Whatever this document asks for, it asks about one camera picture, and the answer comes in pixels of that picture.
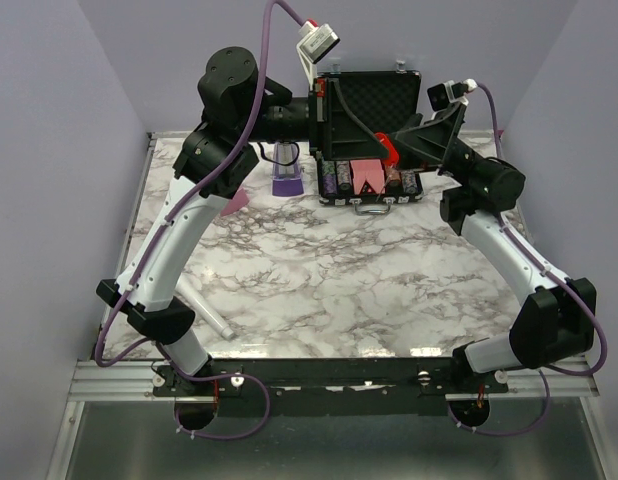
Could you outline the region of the red key fob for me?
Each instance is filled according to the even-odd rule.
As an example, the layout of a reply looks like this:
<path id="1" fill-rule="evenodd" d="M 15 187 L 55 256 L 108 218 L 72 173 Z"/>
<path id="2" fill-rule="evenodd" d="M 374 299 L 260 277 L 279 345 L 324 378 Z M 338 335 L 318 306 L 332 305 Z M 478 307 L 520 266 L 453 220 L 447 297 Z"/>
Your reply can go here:
<path id="1" fill-rule="evenodd" d="M 375 133 L 376 139 L 385 149 L 385 153 L 379 157 L 381 163 L 385 167 L 396 168 L 400 159 L 400 155 L 394 147 L 389 136 L 382 132 Z"/>

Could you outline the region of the silver key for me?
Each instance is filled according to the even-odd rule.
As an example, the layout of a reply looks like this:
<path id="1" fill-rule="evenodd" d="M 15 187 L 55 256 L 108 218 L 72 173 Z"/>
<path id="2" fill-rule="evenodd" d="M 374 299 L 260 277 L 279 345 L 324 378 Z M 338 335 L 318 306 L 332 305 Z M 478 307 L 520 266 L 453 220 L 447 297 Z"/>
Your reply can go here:
<path id="1" fill-rule="evenodd" d="M 376 197 L 376 201 L 379 202 L 381 197 L 387 193 L 388 190 L 395 188 L 400 183 L 400 175 L 395 175 L 394 172 L 390 172 L 385 175 L 385 183 L 383 185 L 382 191 L 378 193 Z"/>

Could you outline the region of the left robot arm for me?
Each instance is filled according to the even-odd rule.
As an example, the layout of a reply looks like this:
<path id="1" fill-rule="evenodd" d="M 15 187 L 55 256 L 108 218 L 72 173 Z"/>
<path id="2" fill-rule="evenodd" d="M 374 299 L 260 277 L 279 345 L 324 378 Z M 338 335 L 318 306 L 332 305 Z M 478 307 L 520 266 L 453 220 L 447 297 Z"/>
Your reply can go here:
<path id="1" fill-rule="evenodd" d="M 211 380 L 210 360 L 193 331 L 194 313 L 176 299 L 180 275 L 198 241 L 259 162 L 254 141 L 311 140 L 319 117 L 309 97 L 268 78 L 268 54 L 238 46 L 208 60 L 197 90 L 200 124 L 186 137 L 158 218 L 140 250 L 97 296 L 116 317 L 123 313 L 144 340 L 153 341 L 178 368 L 176 382 L 190 395 Z"/>

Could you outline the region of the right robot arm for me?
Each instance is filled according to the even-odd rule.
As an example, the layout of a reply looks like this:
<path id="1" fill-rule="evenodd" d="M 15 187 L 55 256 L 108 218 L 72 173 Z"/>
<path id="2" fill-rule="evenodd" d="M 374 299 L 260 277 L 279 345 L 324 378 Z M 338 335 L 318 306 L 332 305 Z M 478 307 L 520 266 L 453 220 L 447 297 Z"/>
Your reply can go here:
<path id="1" fill-rule="evenodd" d="M 450 382 L 469 392 L 486 373 L 553 367 L 590 350 L 597 293 L 589 280 L 573 279 L 553 266 L 504 218 L 516 206 L 525 177 L 459 139 L 465 111 L 464 104 L 454 103 L 434 119 L 415 119 L 388 138 L 398 154 L 398 169 L 435 171 L 456 181 L 442 194 L 442 220 L 484 255 L 520 304 L 506 333 L 453 351 Z"/>

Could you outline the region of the black poker chip case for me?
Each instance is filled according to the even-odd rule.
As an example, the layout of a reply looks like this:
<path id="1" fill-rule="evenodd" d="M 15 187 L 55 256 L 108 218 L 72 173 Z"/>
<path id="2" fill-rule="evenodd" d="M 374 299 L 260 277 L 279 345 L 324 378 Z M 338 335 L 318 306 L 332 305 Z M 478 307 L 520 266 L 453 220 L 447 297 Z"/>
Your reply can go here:
<path id="1" fill-rule="evenodd" d="M 318 193 L 325 206 L 366 206 L 386 214 L 422 194 L 417 173 L 397 171 L 388 135 L 417 114 L 417 71 L 323 73 L 309 96 L 309 151 L 316 161 Z"/>

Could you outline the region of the pink playing card deck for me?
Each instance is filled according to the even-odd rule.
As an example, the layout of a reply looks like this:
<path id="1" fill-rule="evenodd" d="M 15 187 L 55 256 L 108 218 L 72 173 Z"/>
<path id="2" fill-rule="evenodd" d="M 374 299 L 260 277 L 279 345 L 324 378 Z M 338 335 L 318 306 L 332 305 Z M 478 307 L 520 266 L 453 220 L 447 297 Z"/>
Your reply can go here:
<path id="1" fill-rule="evenodd" d="M 378 195 L 385 183 L 383 164 L 380 159 L 358 159 L 350 162 L 353 191 L 355 195 L 363 194 L 363 187 L 368 185 Z"/>

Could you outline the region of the purple metronome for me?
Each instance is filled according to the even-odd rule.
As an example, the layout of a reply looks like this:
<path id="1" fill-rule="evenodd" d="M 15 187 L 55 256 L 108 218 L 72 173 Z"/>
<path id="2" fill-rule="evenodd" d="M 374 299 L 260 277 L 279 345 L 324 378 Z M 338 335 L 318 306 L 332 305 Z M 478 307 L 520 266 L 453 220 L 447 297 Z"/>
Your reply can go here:
<path id="1" fill-rule="evenodd" d="M 304 194 L 300 148 L 296 143 L 276 143 L 273 155 L 272 195 L 296 197 Z"/>

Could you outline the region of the pink metronome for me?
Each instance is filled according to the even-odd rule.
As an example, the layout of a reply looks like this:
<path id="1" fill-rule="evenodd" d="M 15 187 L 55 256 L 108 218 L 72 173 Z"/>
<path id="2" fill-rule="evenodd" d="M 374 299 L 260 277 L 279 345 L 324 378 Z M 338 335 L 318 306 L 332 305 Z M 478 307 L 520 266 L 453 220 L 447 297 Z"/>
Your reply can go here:
<path id="1" fill-rule="evenodd" d="M 240 188 L 234 195 L 234 197 L 227 203 L 225 208 L 221 211 L 220 216 L 226 217 L 238 212 L 249 204 L 249 197 L 244 188 Z"/>

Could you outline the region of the white microphone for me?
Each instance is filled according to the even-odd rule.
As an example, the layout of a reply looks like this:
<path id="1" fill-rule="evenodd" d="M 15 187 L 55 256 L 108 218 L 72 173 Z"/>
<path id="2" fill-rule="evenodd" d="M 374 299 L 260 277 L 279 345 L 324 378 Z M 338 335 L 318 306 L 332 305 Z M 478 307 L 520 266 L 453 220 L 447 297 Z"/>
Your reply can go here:
<path id="1" fill-rule="evenodd" d="M 193 308 L 196 314 L 221 338 L 224 340 L 231 340 L 235 337 L 235 332 L 224 318 L 184 276 L 178 279 L 176 293 L 182 297 Z"/>

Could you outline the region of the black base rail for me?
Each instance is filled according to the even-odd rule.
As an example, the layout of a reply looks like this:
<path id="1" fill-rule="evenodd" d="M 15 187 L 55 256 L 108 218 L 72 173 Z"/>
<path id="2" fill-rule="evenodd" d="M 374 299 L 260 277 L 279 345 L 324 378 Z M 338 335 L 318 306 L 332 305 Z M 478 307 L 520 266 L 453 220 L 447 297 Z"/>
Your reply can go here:
<path id="1" fill-rule="evenodd" d="M 155 370 L 153 393 L 179 404 L 211 404 L 234 417 L 442 416 L 452 398 L 503 394 L 491 374 L 455 378 L 448 357 L 215 359 L 184 379 L 169 365 Z"/>

